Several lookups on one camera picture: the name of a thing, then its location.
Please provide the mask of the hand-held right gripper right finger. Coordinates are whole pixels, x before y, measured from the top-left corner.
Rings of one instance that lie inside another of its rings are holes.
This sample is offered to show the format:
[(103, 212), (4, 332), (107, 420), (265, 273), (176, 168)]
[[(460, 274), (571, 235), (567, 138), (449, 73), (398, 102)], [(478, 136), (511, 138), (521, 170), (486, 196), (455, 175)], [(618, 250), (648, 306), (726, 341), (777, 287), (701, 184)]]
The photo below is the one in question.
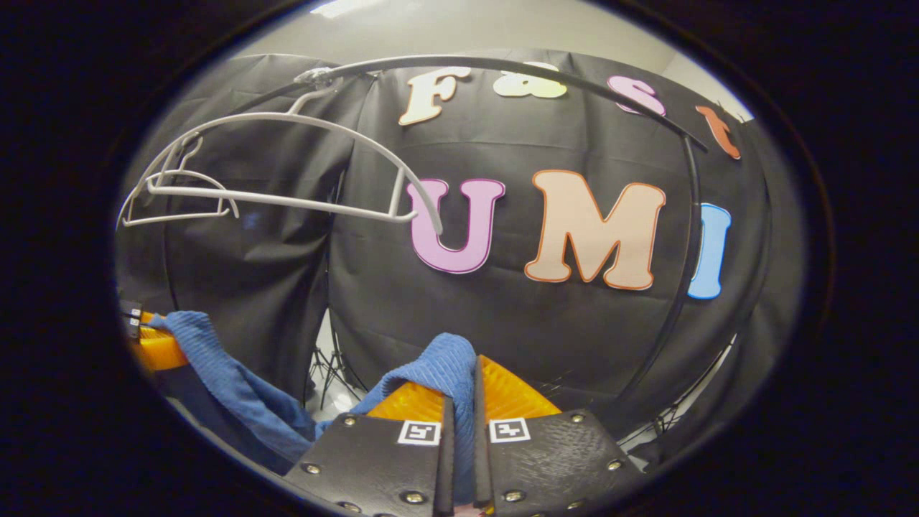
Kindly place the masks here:
[(589, 516), (643, 479), (594, 414), (557, 408), (483, 355), (474, 396), (474, 504), (486, 516)]

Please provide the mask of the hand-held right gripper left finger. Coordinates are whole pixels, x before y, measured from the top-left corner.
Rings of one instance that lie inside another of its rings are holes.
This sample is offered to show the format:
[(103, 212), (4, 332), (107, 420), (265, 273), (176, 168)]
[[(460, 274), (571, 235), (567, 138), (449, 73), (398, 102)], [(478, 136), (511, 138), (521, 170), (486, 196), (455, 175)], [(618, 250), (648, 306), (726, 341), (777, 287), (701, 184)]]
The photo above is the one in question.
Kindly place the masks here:
[(341, 414), (285, 482), (348, 516), (450, 516), (453, 401), (407, 382), (368, 414)]

